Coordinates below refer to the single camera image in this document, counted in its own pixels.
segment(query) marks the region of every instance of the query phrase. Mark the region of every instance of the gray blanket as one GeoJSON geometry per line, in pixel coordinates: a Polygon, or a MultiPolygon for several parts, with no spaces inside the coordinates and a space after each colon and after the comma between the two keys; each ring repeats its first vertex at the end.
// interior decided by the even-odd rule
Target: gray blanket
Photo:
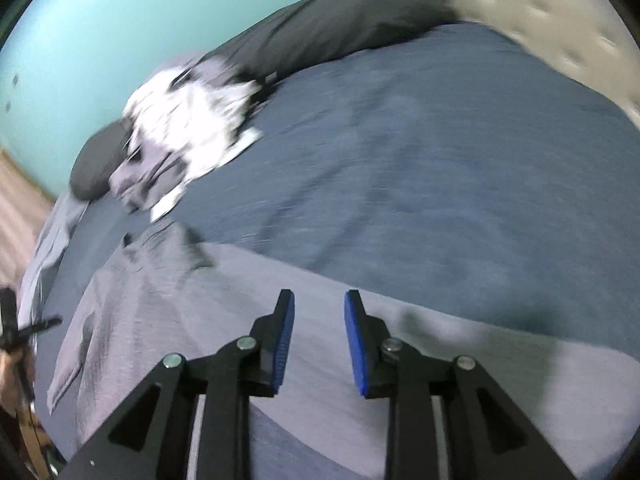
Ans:
{"type": "MultiPolygon", "coordinates": [[[[507,38],[447,25],[313,67],[280,86],[255,126],[264,138],[193,182],[172,212],[203,240],[640,357],[638,132],[507,38]]],[[[68,326],[124,234],[147,226],[111,197],[92,203],[46,314],[68,326]]],[[[75,403],[53,418],[44,405],[63,336],[40,339],[36,406],[71,454],[75,403]]]]}

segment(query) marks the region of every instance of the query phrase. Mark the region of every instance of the light gray sheet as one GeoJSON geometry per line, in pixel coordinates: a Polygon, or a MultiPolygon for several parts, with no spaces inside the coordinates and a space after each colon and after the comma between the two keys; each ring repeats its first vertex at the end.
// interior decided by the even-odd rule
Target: light gray sheet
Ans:
{"type": "Polygon", "coordinates": [[[68,189],[56,200],[38,235],[33,256],[22,278],[18,326],[40,320],[62,256],[87,205],[88,202],[78,200],[68,189]]]}
{"type": "MultiPolygon", "coordinates": [[[[197,244],[170,221],[127,237],[92,279],[58,356],[50,405],[80,372],[84,442],[162,356],[216,352],[269,314],[281,288],[296,295],[296,320],[280,394],[253,400],[254,478],[382,478],[387,403],[361,399],[353,384],[342,307],[350,286],[232,245],[197,244]],[[278,464],[305,446],[295,466],[278,464]]],[[[425,354],[476,357],[579,478],[597,478],[593,470],[610,466],[640,424],[640,364],[620,352],[362,297],[369,314],[425,354]]]]}

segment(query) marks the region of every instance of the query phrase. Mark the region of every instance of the bed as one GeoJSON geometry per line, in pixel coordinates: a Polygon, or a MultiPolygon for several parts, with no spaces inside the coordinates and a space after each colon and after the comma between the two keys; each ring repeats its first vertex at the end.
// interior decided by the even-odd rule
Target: bed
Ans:
{"type": "MultiPolygon", "coordinates": [[[[628,372],[620,391],[633,389],[633,27],[608,0],[453,2],[465,20],[287,78],[253,119],[264,138],[190,184],[171,216],[203,240],[374,295],[610,351],[603,362],[628,372]]],[[[58,349],[94,272],[148,224],[112,196],[92,202],[47,299],[44,314],[65,323],[38,339],[36,412],[68,458],[78,385],[53,415],[44,404],[58,349]]],[[[609,435],[617,447],[590,460],[583,449],[580,478],[604,478],[640,424],[628,391],[632,412],[606,413],[626,419],[609,435]]],[[[291,449],[311,453],[312,440],[291,449]]],[[[332,478],[375,476],[331,459],[332,478]]]]}

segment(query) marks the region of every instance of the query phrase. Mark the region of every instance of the teal wall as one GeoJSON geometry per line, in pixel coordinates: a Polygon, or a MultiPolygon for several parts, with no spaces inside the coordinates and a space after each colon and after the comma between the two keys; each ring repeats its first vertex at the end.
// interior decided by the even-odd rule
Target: teal wall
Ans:
{"type": "Polygon", "coordinates": [[[58,194],[85,140],[155,66],[210,50],[294,1],[34,0],[0,50],[0,140],[58,194]]]}

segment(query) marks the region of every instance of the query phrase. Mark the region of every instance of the blue gripper pad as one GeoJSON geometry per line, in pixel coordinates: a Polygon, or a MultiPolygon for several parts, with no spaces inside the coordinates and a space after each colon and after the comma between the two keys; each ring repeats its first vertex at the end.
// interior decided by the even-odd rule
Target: blue gripper pad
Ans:
{"type": "Polygon", "coordinates": [[[284,370],[287,367],[295,311],[296,299],[293,292],[285,289],[281,290],[276,309],[273,312],[276,341],[272,355],[271,387],[276,394],[284,381],[284,370]]]}
{"type": "Polygon", "coordinates": [[[357,290],[350,290],[344,295],[344,325],[347,329],[347,339],[351,352],[351,367],[353,381],[358,393],[366,396],[369,393],[368,370],[372,364],[368,362],[367,352],[361,330],[366,330],[362,323],[366,323],[367,315],[362,306],[362,300],[357,290]]]}

